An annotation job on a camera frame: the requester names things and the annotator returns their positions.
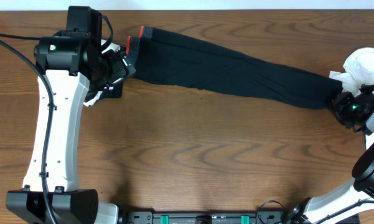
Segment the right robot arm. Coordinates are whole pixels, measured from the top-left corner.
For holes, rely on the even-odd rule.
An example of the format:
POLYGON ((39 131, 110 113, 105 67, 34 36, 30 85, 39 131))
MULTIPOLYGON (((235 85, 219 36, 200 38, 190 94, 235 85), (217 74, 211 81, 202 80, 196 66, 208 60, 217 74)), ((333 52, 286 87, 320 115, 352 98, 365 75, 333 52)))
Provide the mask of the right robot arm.
MULTIPOLYGON (((330 102, 340 124, 354 132, 374 134, 374 84, 362 85, 360 94, 344 92, 330 102)), ((374 142, 352 170, 352 178, 320 197, 307 198, 284 214, 282 223, 338 223, 374 209, 374 142)))

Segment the black pants red waistband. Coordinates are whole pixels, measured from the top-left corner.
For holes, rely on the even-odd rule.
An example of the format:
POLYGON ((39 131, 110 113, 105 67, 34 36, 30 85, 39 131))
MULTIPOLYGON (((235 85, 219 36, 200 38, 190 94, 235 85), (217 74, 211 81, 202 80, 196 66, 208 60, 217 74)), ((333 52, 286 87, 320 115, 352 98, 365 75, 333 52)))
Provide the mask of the black pants red waistband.
POLYGON ((135 78, 226 95, 264 98, 300 108, 326 109, 342 91, 338 80, 250 57, 210 42, 142 26, 126 53, 135 78))

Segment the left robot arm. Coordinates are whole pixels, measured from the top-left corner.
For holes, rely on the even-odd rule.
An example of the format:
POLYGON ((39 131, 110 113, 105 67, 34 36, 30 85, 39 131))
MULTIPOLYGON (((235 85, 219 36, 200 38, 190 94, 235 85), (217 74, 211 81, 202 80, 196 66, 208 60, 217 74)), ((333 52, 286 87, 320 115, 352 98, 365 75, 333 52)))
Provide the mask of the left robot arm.
POLYGON ((108 18, 87 6, 71 6, 67 25, 35 46, 39 114, 32 157, 20 190, 6 207, 27 223, 119 223, 117 205, 94 189, 79 188, 77 147, 84 105, 121 86, 135 73, 126 52, 102 41, 108 18))

